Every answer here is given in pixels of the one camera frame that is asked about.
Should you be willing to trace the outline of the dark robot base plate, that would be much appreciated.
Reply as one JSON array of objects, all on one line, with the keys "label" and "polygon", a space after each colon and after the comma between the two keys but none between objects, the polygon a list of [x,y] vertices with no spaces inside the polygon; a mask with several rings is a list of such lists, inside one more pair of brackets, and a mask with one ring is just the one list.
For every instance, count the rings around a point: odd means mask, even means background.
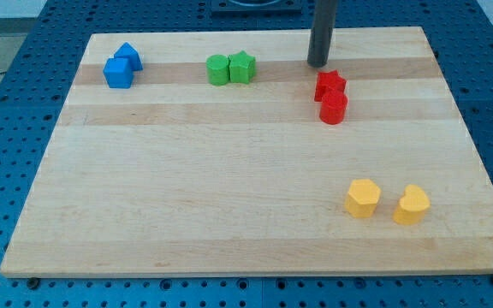
[{"label": "dark robot base plate", "polygon": [[302,0],[210,0],[213,15],[300,13]]}]

